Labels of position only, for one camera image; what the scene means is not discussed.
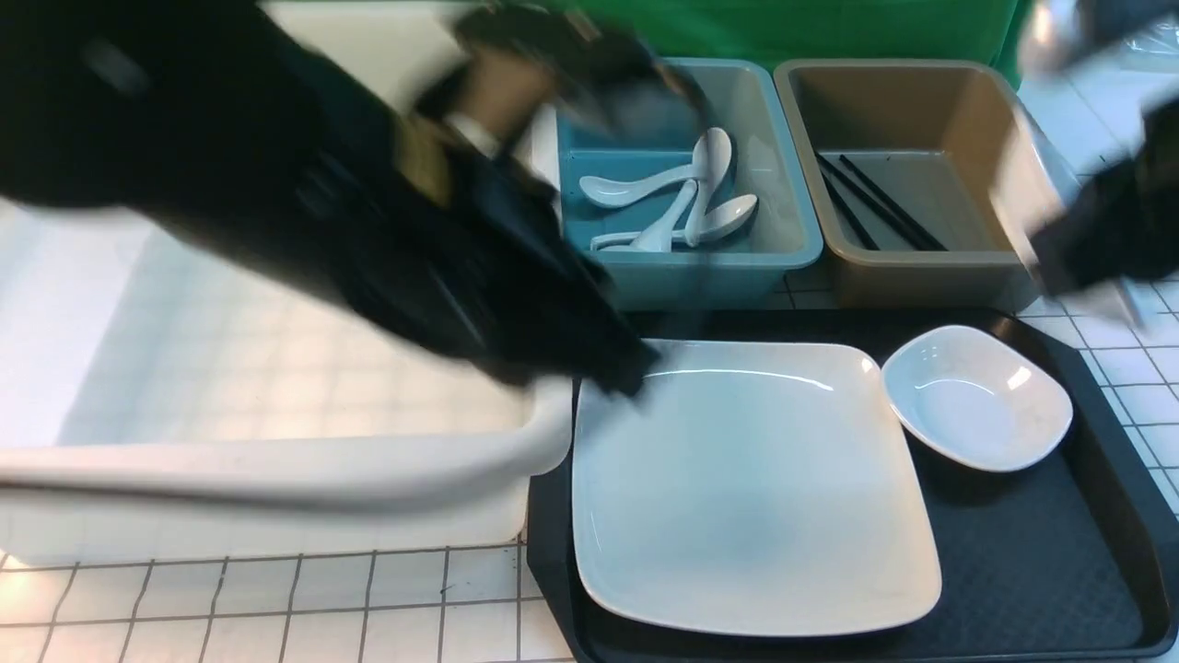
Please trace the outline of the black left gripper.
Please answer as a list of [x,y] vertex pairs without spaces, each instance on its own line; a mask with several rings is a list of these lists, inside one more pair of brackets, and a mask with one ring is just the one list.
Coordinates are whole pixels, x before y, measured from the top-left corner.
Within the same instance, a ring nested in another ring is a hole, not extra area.
[[350,306],[498,381],[559,375],[635,398],[661,353],[615,310],[606,270],[556,231],[554,189],[503,158],[457,157],[441,173],[441,202],[400,175],[350,189]]

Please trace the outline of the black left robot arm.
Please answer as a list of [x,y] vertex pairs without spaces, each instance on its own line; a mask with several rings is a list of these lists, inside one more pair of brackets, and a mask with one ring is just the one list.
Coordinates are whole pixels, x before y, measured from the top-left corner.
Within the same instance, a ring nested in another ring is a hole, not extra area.
[[493,1],[395,110],[258,1],[5,1],[4,197],[126,206],[493,380],[633,396],[660,353],[512,156],[571,91],[657,76],[627,29]]

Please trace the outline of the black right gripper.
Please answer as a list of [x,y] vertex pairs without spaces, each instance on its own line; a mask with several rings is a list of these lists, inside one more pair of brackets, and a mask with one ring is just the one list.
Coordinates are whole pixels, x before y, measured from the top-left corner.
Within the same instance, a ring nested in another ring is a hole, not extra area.
[[1035,276],[1049,297],[1120,277],[1152,282],[1175,273],[1178,104],[1150,110],[1137,155],[1091,177],[1029,243]]

